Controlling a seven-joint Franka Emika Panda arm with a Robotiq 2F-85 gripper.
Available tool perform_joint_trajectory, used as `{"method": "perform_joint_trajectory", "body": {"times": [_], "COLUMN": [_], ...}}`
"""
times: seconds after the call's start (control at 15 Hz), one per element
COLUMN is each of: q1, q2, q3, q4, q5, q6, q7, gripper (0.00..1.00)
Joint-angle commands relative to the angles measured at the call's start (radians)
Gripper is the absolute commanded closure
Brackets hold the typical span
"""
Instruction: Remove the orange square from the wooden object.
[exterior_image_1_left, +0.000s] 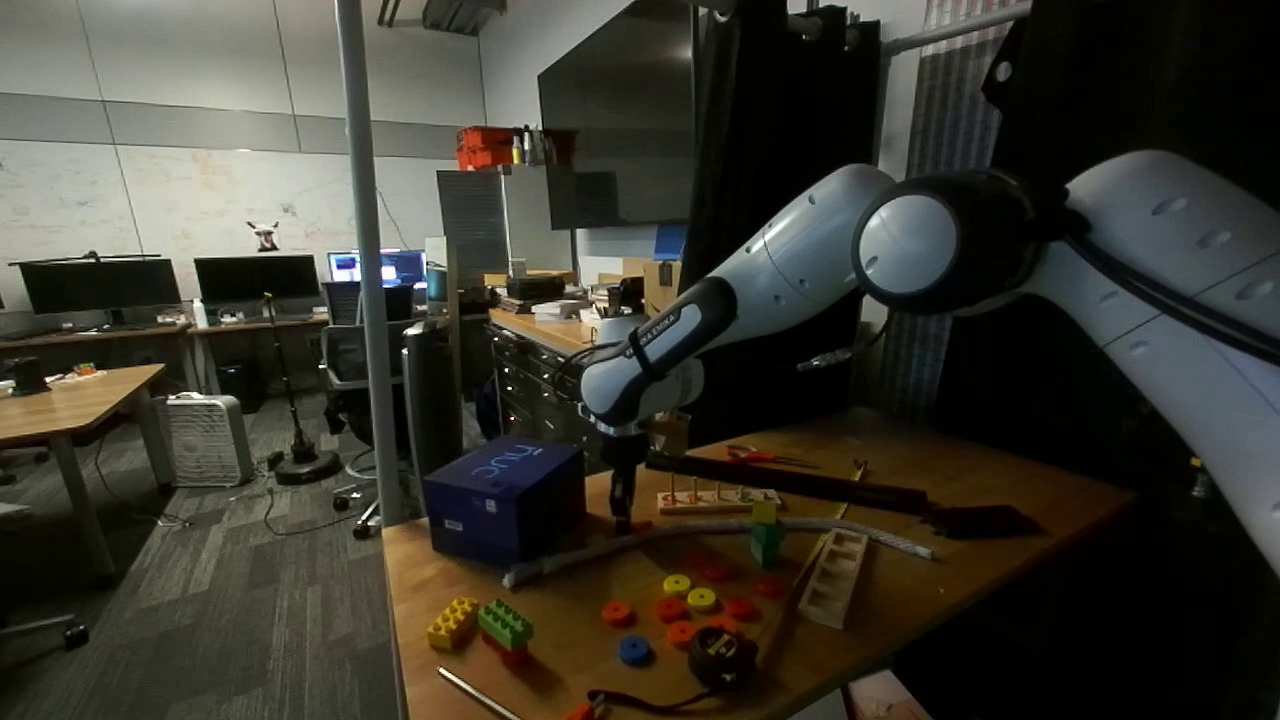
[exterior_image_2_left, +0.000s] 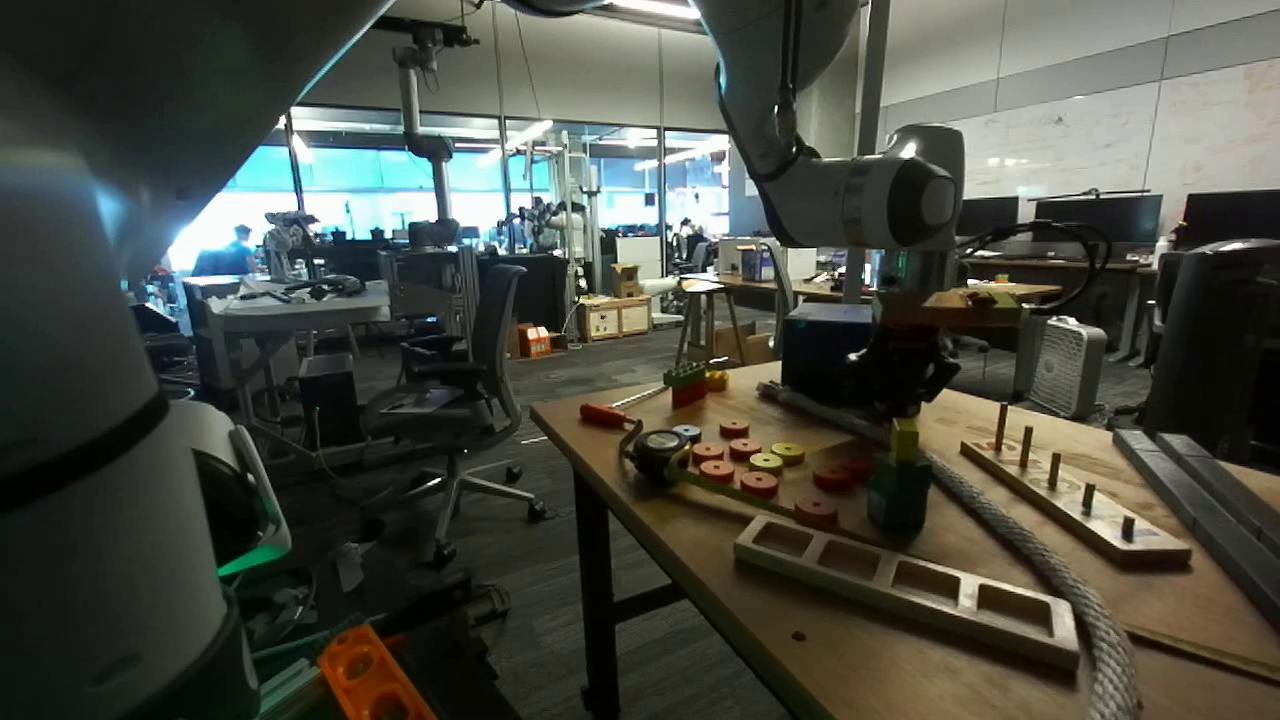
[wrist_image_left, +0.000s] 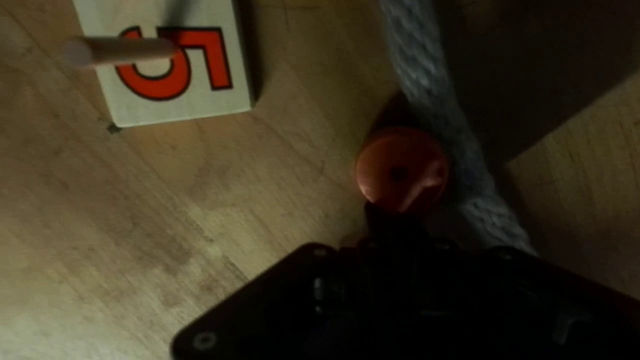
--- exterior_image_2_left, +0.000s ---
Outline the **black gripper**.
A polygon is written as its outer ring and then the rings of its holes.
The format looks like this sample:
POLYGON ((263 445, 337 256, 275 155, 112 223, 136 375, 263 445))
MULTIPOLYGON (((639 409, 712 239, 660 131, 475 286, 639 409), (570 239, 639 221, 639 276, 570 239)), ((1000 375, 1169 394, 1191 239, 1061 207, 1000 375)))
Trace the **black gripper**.
POLYGON ((873 300, 873 337, 849 360, 843 400, 869 418, 917 418, 935 400, 960 366, 946 347, 942 320, 917 293, 873 300))

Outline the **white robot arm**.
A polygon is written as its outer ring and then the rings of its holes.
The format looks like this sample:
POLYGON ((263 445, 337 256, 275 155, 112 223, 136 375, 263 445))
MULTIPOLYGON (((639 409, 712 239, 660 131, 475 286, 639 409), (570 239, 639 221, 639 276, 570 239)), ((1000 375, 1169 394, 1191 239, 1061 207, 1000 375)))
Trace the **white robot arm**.
POLYGON ((716 48, 716 104, 780 246, 942 253, 966 196, 957 130, 906 125, 879 154, 832 148, 852 139, 832 94, 865 5, 696 0, 716 48))

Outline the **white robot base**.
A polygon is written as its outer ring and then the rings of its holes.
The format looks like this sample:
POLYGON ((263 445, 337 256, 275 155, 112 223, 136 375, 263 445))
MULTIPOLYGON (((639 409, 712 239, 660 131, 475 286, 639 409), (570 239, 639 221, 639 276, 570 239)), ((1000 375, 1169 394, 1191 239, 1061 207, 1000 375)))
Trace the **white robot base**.
POLYGON ((249 720, 129 290, 393 0, 0 0, 0 715, 249 720))

